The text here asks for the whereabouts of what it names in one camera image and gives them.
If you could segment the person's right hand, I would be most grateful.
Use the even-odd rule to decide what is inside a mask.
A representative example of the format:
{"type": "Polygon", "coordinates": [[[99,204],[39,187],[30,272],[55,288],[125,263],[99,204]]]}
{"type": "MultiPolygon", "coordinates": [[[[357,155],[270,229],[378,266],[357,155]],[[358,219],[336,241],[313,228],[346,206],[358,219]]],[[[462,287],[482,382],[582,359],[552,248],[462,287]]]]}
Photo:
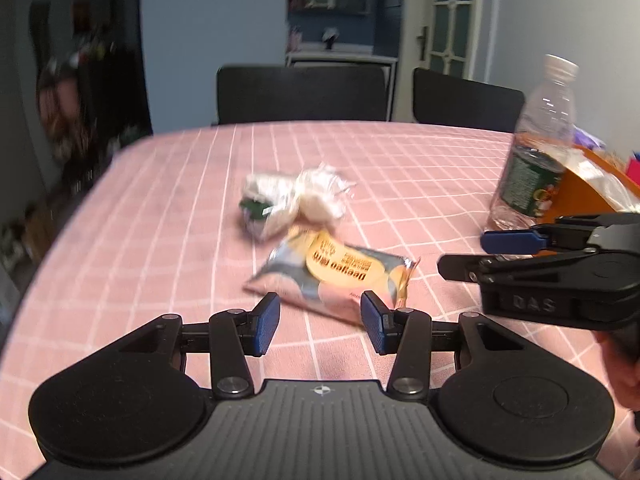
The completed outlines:
{"type": "Polygon", "coordinates": [[[626,355],[620,345],[605,332],[594,332],[602,362],[615,399],[633,412],[640,410],[639,362],[626,355]]]}

